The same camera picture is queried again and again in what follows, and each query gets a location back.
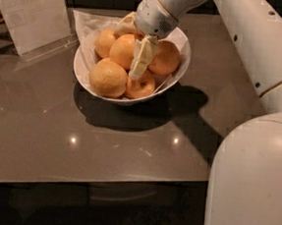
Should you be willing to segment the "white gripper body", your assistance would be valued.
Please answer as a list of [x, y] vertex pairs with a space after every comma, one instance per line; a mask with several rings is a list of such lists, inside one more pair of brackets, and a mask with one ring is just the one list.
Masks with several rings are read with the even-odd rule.
[[166, 38], [177, 24], [177, 19], [160, 4], [159, 0], [142, 0], [136, 10], [136, 26], [145, 35]]

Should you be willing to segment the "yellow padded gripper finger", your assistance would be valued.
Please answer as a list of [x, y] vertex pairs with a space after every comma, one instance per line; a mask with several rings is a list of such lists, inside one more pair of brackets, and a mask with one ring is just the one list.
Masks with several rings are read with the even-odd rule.
[[134, 44], [133, 62], [130, 67], [129, 77], [132, 81], [139, 79], [149, 66], [157, 52], [159, 41], [155, 35], [146, 35]]
[[142, 39], [144, 37], [144, 34], [136, 26], [136, 22], [134, 22], [133, 24], [123, 24], [123, 23], [121, 23], [121, 20], [114, 27], [114, 31], [116, 32], [116, 34], [124, 35], [124, 34], [128, 34], [128, 33], [132, 33], [138, 39]]

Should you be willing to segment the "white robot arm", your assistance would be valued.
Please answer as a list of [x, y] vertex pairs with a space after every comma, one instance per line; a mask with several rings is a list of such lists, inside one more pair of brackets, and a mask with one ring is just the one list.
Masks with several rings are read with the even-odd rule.
[[[163, 38], [205, 1], [142, 0], [117, 30]], [[213, 1], [265, 113], [234, 129], [216, 151], [204, 225], [282, 225], [282, 18], [266, 0]]]

